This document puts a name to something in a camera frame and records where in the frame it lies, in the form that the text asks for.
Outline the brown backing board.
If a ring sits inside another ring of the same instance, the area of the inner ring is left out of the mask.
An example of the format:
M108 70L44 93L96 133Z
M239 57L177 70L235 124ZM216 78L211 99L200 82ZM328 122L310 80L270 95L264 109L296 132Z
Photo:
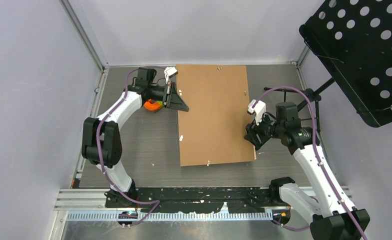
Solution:
M244 140L250 102L244 65L178 64L177 90L189 111L179 111L182 167L251 162Z

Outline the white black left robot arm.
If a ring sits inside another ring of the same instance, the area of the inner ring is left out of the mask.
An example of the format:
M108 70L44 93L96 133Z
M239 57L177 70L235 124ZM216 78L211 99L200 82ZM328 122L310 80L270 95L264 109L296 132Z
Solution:
M128 119L149 100L162 102L167 109L188 112L189 106L181 98L172 77L178 73L173 66L163 68L165 85L154 83L159 67L139 67L137 76L126 77L126 86L119 99L104 113L88 117L83 123L81 154L98 167L110 185L107 197L118 197L125 207L137 202L134 180L121 163L120 130Z

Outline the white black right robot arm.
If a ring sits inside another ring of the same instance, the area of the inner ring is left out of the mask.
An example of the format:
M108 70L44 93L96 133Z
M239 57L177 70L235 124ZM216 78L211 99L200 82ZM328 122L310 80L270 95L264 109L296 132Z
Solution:
M248 114L254 119L247 124L245 140L259 150L268 140L280 139L291 156L302 167L314 196L309 196L291 177L271 181L269 199L275 205L288 204L308 223L315 240L364 240L370 222L366 209L358 209L333 176L316 132L302 126L293 102L276 104L276 115L266 111L266 104L253 100Z

